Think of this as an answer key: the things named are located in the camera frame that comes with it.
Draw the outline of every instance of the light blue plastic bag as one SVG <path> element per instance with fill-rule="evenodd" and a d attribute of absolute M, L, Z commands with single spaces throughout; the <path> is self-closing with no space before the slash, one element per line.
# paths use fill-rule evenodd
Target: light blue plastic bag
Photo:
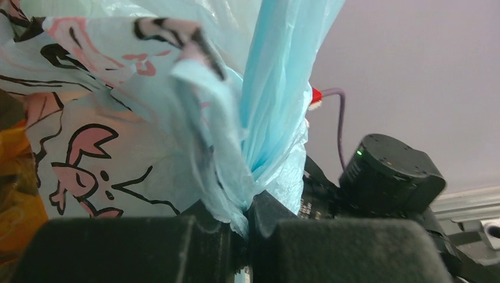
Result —
<path fill-rule="evenodd" d="M 343 1 L 263 0 L 243 78 L 224 64 L 247 61 L 234 30 L 204 32 L 209 14 L 30 22 L 14 2 L 0 15 L 0 88 L 26 102 L 49 217 L 177 215 L 202 199 L 247 237 L 243 211 L 263 190 L 298 211 L 307 81 Z"/>
<path fill-rule="evenodd" d="M 262 1 L 239 102 L 240 121 L 248 131 L 242 142 L 245 164 L 238 160 L 236 135 L 232 146 L 221 146 L 225 157 L 214 152 L 219 179 L 241 211 L 263 190 L 294 213 L 300 208 L 307 141 L 304 117 L 312 97 L 308 80 L 316 53 L 343 3 Z M 233 149 L 232 156 L 228 149 Z M 249 168 L 254 185 L 246 179 Z M 243 234 L 245 221 L 240 213 L 232 215 L 232 224 Z"/>

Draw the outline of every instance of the black outline drawing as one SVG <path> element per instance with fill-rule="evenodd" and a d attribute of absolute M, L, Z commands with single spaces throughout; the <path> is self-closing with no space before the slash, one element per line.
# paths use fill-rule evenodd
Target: black outline drawing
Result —
<path fill-rule="evenodd" d="M 18 25 L 23 28 L 28 28 L 29 27 L 29 21 L 26 21 L 21 18 L 14 18 L 13 16 L 9 15 L 5 10 L 0 9 L 0 14 L 4 15 L 11 24 L 13 25 Z"/>
<path fill-rule="evenodd" d="M 15 93 L 13 91 L 7 91 L 8 94 L 13 94 L 15 96 L 26 96 L 26 94 L 22 94 L 22 93 Z"/>
<path fill-rule="evenodd" d="M 117 99 L 114 95 L 110 94 L 110 97 L 116 102 L 118 103 L 119 105 L 125 107 L 126 109 L 128 109 L 129 111 L 133 112 L 132 109 L 128 106 L 126 106 L 121 100 Z"/>
<path fill-rule="evenodd" d="M 144 197 L 143 195 L 140 195 L 136 192 L 133 192 L 129 189 L 126 189 L 125 187 L 126 186 L 130 186 L 130 185 L 135 185 L 135 184 L 139 184 L 141 182 L 143 182 L 144 180 L 146 180 L 147 176 L 149 175 L 149 173 L 151 173 L 151 170 L 153 170 L 153 166 L 149 166 L 146 170 L 146 172 L 144 173 L 144 175 L 142 175 L 141 177 L 135 179 L 135 180 L 130 180 L 130 181 L 126 181 L 126 182 L 123 182 L 123 183 L 119 183 L 119 184 L 115 184 L 115 185 L 111 185 L 111 188 L 112 189 L 115 189 L 115 190 L 119 190 L 121 192 L 124 192 L 124 193 L 128 193 L 129 195 L 131 196 L 135 196 L 136 198 L 140 199 L 140 200 L 143 200 L 147 203 L 151 203 L 152 205 L 157 205 L 157 204 L 164 204 L 164 205 L 168 205 L 170 206 L 170 208 L 172 208 L 172 210 L 174 211 L 175 215 L 179 215 L 179 210 L 176 209 L 173 204 L 171 202 L 169 202 L 168 200 L 157 200 L 157 199 L 153 199 L 153 200 L 150 200 L 146 197 Z"/>
<path fill-rule="evenodd" d="M 74 141 L 76 140 L 76 138 L 84 131 L 86 130 L 89 130 L 89 129 L 103 129 L 105 131 L 107 131 L 108 133 L 110 133 L 110 135 L 102 140 L 99 140 L 97 142 L 95 142 L 92 146 L 99 150 L 101 153 L 90 153 L 90 152 L 86 152 L 84 149 L 79 149 L 78 150 L 78 155 L 77 157 L 75 158 L 75 160 L 70 160 L 71 158 L 71 154 L 73 152 L 73 143 Z M 96 191 L 98 191 L 99 189 L 99 182 L 96 178 L 96 176 L 83 169 L 83 168 L 80 168 L 78 167 L 81 159 L 83 156 L 88 156 L 88 157 L 91 157 L 91 158 L 99 158 L 99 159 L 111 159 L 111 156 L 102 149 L 102 145 L 104 143 L 107 143 L 109 142 L 110 140 L 113 140 L 113 139 L 116 139 L 118 138 L 119 134 L 118 132 L 116 132 L 114 129 L 108 127 L 108 126 L 105 126 L 105 125 L 102 125 L 102 124 L 97 124 L 97 123 L 93 123 L 93 124 L 87 124 L 85 126 L 82 126 L 80 127 L 78 130 L 76 130 L 73 135 L 71 136 L 69 142 L 68 142 L 68 150 L 67 150 L 67 154 L 66 154 L 66 160 L 64 163 L 62 162 L 52 162 L 51 165 L 52 167 L 69 167 L 69 168 L 72 168 L 72 169 L 75 169 L 77 171 L 80 171 L 82 173 L 85 173 L 85 174 L 88 174 L 90 175 L 93 179 L 94 179 L 94 186 L 88 191 L 86 192 L 84 195 L 81 195 L 81 196 L 74 196 L 73 197 L 81 204 L 83 204 L 83 206 L 86 206 L 90 212 L 91 212 L 91 217 L 98 217 L 100 216 L 101 214 L 103 213 L 106 213 L 106 212 L 111 212 L 111 211 L 114 211 L 114 212 L 117 212 L 117 216 L 116 217 L 120 217 L 122 214 L 123 214 L 123 210 L 122 209 L 119 209 L 119 208 L 114 208 L 114 207 L 107 207 L 107 208 L 104 208 L 104 209 L 100 209 L 100 210 L 97 210 L 96 207 L 88 200 L 88 198 L 90 196 L 92 196 L 93 194 L 96 193 Z M 118 183 L 118 184 L 115 184 L 115 185 L 111 185 L 111 188 L 114 189 L 114 190 L 118 190 L 118 191 L 121 191 L 123 193 L 126 193 L 130 196 L 133 196 L 137 199 L 140 199 L 144 202 L 147 202 L 151 205 L 156 205 L 156 204 L 163 204 L 163 205 L 168 205 L 172 211 L 174 211 L 174 213 L 176 215 L 178 215 L 180 212 L 178 209 L 176 209 L 173 204 L 171 202 L 169 202 L 168 200 L 150 200 L 146 197 L 144 197 L 143 195 L 137 193 L 137 192 L 134 192 L 132 190 L 129 190 L 127 189 L 126 187 L 127 186 L 131 186 L 131 185 L 136 185 L 136 184 L 139 184 L 141 182 L 143 182 L 144 180 L 146 180 L 146 178 L 148 177 L 148 175 L 151 173 L 151 171 L 153 170 L 153 166 L 149 166 L 146 170 L 146 172 L 139 178 L 137 179 L 134 179 L 134 180 L 129 180 L 129 181 L 126 181 L 126 182 L 122 182 L 122 183 Z M 109 180 L 109 175 L 107 174 L 107 172 L 105 171 L 101 171 L 100 172 L 100 175 L 101 175 L 101 178 L 104 180 L 104 181 L 108 181 Z M 81 186 L 81 187 L 85 187 L 84 184 L 82 184 L 81 182 L 78 181 L 78 178 L 80 177 L 78 175 L 78 172 L 76 173 L 76 176 L 77 178 L 76 182 Z M 64 214 L 64 211 L 65 211 L 65 208 L 66 208 L 66 192 L 68 190 L 64 187 L 61 186 L 61 183 L 58 182 L 57 183 L 57 189 L 55 192 L 51 193 L 49 195 L 49 201 L 51 203 L 51 205 L 55 206 L 57 208 L 57 212 L 60 214 L 60 215 L 63 215 Z M 109 190 L 106 190 L 104 191 L 106 197 L 110 200 L 113 200 L 114 199 L 114 196 L 111 192 L 109 192 Z M 62 200 L 55 200 L 56 197 L 58 196 L 61 196 L 62 194 Z"/>
<path fill-rule="evenodd" d="M 31 21 L 27 19 L 26 21 L 28 22 L 26 30 L 20 36 L 16 36 L 14 42 L 28 41 L 45 32 L 42 28 L 45 17 L 33 17 Z"/>
<path fill-rule="evenodd" d="M 41 186 L 41 181 L 40 181 L 40 176 L 38 175 L 38 166 L 40 165 L 40 161 L 47 155 L 47 150 L 45 149 L 45 142 L 48 140 L 51 140 L 61 134 L 63 131 L 63 111 L 64 109 L 61 109 L 61 116 L 59 117 L 59 130 L 51 136 L 44 137 L 43 139 L 40 140 L 40 151 L 38 153 L 33 152 L 33 157 L 35 159 L 35 175 L 37 176 L 37 186 L 40 188 Z"/>
<path fill-rule="evenodd" d="M 17 13 L 19 13 L 19 15 L 21 16 L 21 18 L 22 18 L 22 19 L 26 19 L 26 20 L 28 19 L 28 18 L 26 17 L 26 15 L 24 15 L 24 13 L 21 11 L 20 7 L 17 7 L 17 6 L 14 4 L 13 0 L 9 0 L 9 3 L 11 4 L 11 7 L 12 7 L 14 10 L 16 10 L 16 12 L 17 12 Z"/>
<path fill-rule="evenodd" d="M 170 45 L 182 49 L 186 44 L 189 42 L 184 42 L 181 39 L 180 34 L 182 31 L 175 31 L 173 29 L 170 29 L 167 27 L 167 22 L 168 18 L 139 18 L 134 21 L 134 35 L 139 39 L 139 40 L 156 40 L 160 42 L 167 42 Z M 159 29 L 161 29 L 161 32 L 168 32 L 168 34 L 163 33 L 162 35 L 158 33 L 152 33 L 152 34 L 147 34 L 143 32 L 143 29 L 141 25 L 143 24 L 152 24 L 157 26 Z M 225 74 L 222 71 L 221 66 L 218 64 L 216 57 L 213 55 L 212 51 L 210 50 L 210 45 L 206 42 L 205 38 L 203 37 L 202 30 L 200 28 L 197 28 L 193 31 L 192 34 L 185 34 L 186 38 L 189 38 L 189 41 L 192 44 L 196 44 L 205 58 L 208 61 L 208 67 L 210 67 L 215 74 L 219 77 L 220 80 L 225 79 Z"/>
<path fill-rule="evenodd" d="M 72 84 L 72 85 L 78 85 L 84 88 L 85 90 L 92 91 L 90 88 L 84 86 L 83 84 L 72 83 L 70 81 L 36 81 L 36 80 L 25 80 L 23 78 L 11 78 L 11 77 L 6 77 L 4 75 L 0 75 L 0 80 L 10 81 L 11 83 L 24 85 L 26 87 L 63 87 L 62 84 Z"/>
<path fill-rule="evenodd" d="M 41 121 L 45 120 L 45 119 L 46 119 L 47 117 L 49 117 L 50 115 L 52 115 L 52 114 L 54 114 L 54 113 L 57 113 L 57 112 L 61 112 L 61 111 L 63 110 L 63 108 L 64 108 L 64 104 L 63 104 L 63 102 L 61 101 L 61 99 L 59 98 L 59 96 L 57 96 L 57 93 L 52 92 L 52 95 L 54 96 L 55 103 L 56 103 L 56 104 L 57 104 L 57 106 L 59 107 L 59 110 L 56 110 L 56 111 L 54 111 L 54 112 L 52 112 L 52 113 L 50 113 L 50 114 L 45 115 L 45 117 L 40 118 L 40 117 L 42 117 L 42 115 L 43 115 L 43 112 L 44 112 L 44 110 L 45 110 L 45 105 L 46 105 L 46 103 L 47 103 L 47 98 L 45 98 L 45 99 L 44 99 L 44 104 L 42 105 L 42 110 L 40 111 L 40 114 L 38 115 L 37 120 L 36 120 L 35 122 L 33 122 L 31 125 L 29 125 L 29 126 L 27 127 L 27 129 L 29 129 L 29 128 L 33 127 L 34 125 L 36 125 L 36 124 L 40 123 Z"/>
<path fill-rule="evenodd" d="M 64 49 L 60 44 L 53 43 L 47 44 L 40 49 L 40 54 L 49 61 L 49 63 L 56 67 L 62 69 L 70 69 L 70 70 L 84 70 L 88 72 L 88 69 L 80 63 L 78 60 L 70 57 L 71 53 L 69 53 L 66 49 Z"/>

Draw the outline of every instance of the white wall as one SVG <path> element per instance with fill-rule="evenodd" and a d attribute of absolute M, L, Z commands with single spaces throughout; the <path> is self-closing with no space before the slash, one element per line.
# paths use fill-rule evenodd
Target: white wall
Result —
<path fill-rule="evenodd" d="M 347 92 L 344 152 L 367 133 L 427 152 L 448 192 L 500 185 L 500 1 L 346 0 L 311 84 Z M 308 114 L 308 153 L 331 180 L 338 98 Z"/>

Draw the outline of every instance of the black plastic part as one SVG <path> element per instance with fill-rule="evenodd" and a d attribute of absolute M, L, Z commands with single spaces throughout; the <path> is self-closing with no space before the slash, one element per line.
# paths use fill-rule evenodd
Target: black plastic part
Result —
<path fill-rule="evenodd" d="M 443 228 L 432 210 L 427 208 L 422 214 L 410 215 L 409 219 L 416 221 L 428 231 L 448 272 L 453 276 L 460 275 L 462 260 L 458 255 L 457 249 L 453 246 L 448 236 L 446 236 L 445 231 L 443 231 Z"/>
<path fill-rule="evenodd" d="M 425 152 L 383 134 L 364 137 L 339 183 L 344 201 L 376 215 L 423 213 L 446 186 Z"/>
<path fill-rule="evenodd" d="M 254 197 L 248 218 L 252 282 L 451 282 L 413 221 L 297 219 L 268 192 Z"/>
<path fill-rule="evenodd" d="M 487 266 L 476 263 L 466 254 L 458 250 L 458 255 L 463 260 L 460 277 L 468 280 L 470 283 L 498 283 L 500 274 L 494 273 Z"/>
<path fill-rule="evenodd" d="M 49 221 L 11 282 L 234 282 L 241 241 L 201 202 L 175 218 Z"/>
<path fill-rule="evenodd" d="M 314 162 L 314 160 L 310 158 L 309 155 L 305 157 L 304 171 L 308 174 L 307 179 L 318 185 L 335 186 L 334 183 L 328 180 L 328 178 L 323 173 L 323 170 L 321 170 L 318 164 L 316 164 L 316 162 Z"/>
<path fill-rule="evenodd" d="M 336 214 L 335 191 L 309 178 L 304 178 L 298 217 L 302 219 L 332 219 Z"/>

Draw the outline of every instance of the printed plastic bag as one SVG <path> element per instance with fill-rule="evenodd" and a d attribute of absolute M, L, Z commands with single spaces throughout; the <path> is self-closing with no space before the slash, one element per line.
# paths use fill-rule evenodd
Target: printed plastic bag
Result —
<path fill-rule="evenodd" d="M 342 3 L 263 0 L 244 78 L 207 37 L 231 27 L 204 32 L 204 17 L 30 21 L 4 3 L 0 88 L 25 100 L 47 215 L 168 216 L 202 199 L 246 236 L 264 189 L 297 212 L 307 80 Z"/>
<path fill-rule="evenodd" d="M 31 17 L 175 17 L 200 22 L 224 63 L 242 74 L 262 0 L 22 0 Z"/>

